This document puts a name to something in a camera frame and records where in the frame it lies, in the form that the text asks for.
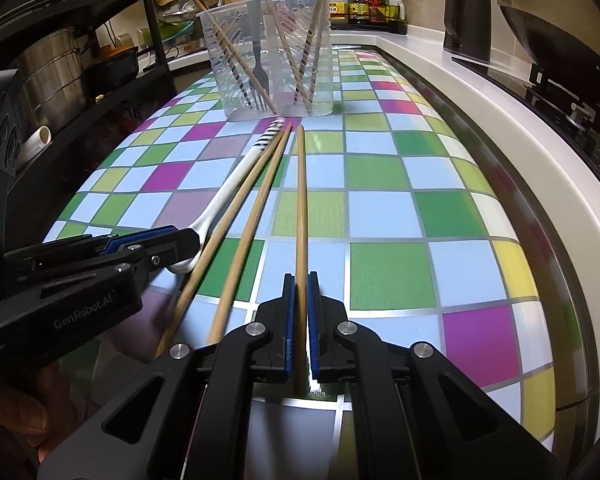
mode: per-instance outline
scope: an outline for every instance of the stovetop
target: stovetop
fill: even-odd
[[[576,94],[542,80],[542,70],[532,66],[529,81],[459,57],[451,58],[491,81],[524,104],[548,124],[590,168],[600,181],[600,107],[583,103]]]

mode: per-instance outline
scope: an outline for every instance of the kitchen rack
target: kitchen rack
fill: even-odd
[[[17,14],[0,17],[0,70],[29,45],[51,32],[75,27],[78,34],[94,36],[95,29],[126,7],[140,0],[40,0]],[[53,142],[27,168],[18,174],[7,200],[6,249],[42,241],[53,221],[77,191],[81,174],[64,179],[70,146],[83,137],[96,121],[138,92],[160,92],[161,100],[171,99],[176,91],[164,53],[153,0],[142,0],[157,63],[153,69],[109,92],[97,104],[89,102],[84,111],[66,126],[52,132]]]

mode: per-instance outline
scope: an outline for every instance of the white spoon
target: white spoon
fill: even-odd
[[[222,208],[224,203],[231,197],[233,190],[241,184],[246,175],[251,171],[251,168],[253,168],[256,161],[260,158],[260,155],[262,155],[262,152],[269,145],[271,139],[273,139],[275,134],[282,129],[284,123],[285,120],[283,118],[277,118],[275,121],[273,121],[273,123],[267,128],[267,130],[256,141],[253,147],[247,152],[244,158],[227,177],[227,179],[224,181],[224,184],[222,184],[222,187],[211,199],[211,202],[209,202],[209,205],[206,206],[205,210],[202,211],[200,216],[189,226],[189,228],[193,229],[193,231],[200,236],[200,250],[197,252],[195,257],[177,264],[173,264],[171,267],[169,267],[171,272],[174,272],[175,274],[186,274],[187,272],[191,272],[191,270],[193,270],[193,267],[195,267],[195,264],[197,264],[197,261],[200,259],[200,254],[202,254],[202,249],[205,246],[206,234],[209,231],[209,227],[211,227],[211,222],[213,222],[213,219],[218,214],[218,211]]]

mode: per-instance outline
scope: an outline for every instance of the wok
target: wok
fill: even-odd
[[[590,105],[600,105],[600,55],[560,27],[513,7],[500,6],[517,41],[545,76]]]

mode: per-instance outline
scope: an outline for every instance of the checkered tablecloth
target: checkered tablecloth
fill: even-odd
[[[381,56],[335,50],[334,110],[294,118],[306,130],[309,270],[322,293],[389,342],[427,340],[537,439],[554,426],[552,355],[542,305],[517,236],[462,143]],[[182,92],[129,136],[76,193],[47,239],[185,227],[205,208],[272,119],[228,123],[212,75]],[[291,138],[248,256],[229,328],[280,295],[295,267],[296,168]],[[181,327],[206,338],[253,204],[251,192]],[[176,278],[161,272],[144,308],[67,356],[72,394],[86,414],[147,362]],[[250,478],[328,478],[352,461],[346,391],[292,399],[256,389]],[[288,441],[269,434],[271,417]],[[272,454],[284,466],[270,467]]]

